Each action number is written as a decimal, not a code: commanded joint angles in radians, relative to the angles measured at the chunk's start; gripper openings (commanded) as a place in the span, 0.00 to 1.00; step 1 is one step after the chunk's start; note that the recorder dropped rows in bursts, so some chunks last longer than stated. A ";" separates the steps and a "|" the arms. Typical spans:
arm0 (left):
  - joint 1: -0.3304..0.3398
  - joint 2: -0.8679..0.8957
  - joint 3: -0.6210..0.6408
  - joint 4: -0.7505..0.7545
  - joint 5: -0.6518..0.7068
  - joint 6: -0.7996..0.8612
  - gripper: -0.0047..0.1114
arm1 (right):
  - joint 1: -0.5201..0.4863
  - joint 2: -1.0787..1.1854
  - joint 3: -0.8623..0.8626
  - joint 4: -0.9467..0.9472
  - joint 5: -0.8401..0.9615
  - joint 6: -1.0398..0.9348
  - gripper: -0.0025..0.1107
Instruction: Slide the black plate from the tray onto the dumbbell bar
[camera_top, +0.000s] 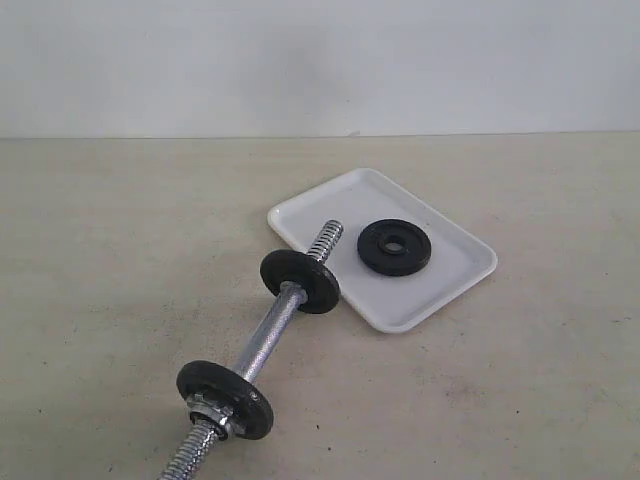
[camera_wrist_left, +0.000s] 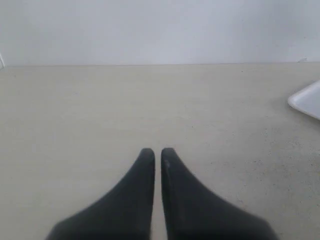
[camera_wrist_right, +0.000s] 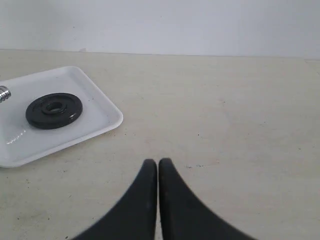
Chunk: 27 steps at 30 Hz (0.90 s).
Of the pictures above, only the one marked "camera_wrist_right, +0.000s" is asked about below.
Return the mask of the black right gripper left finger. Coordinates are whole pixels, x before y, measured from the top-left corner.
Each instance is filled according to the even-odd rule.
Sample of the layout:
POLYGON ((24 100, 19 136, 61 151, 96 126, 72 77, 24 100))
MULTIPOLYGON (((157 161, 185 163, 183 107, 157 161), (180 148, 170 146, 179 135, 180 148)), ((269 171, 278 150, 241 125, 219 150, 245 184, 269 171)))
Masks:
POLYGON ((76 240, 153 240, 157 219, 157 164, 144 160, 133 183, 99 221, 76 240))

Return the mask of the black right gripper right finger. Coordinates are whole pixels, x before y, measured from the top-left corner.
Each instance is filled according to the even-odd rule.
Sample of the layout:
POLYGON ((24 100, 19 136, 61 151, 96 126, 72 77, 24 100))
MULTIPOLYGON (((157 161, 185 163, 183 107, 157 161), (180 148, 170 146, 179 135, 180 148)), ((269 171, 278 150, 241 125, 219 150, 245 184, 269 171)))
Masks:
POLYGON ((158 164, 159 209, 164 240, 252 240, 212 212, 184 182, 170 158, 158 164))

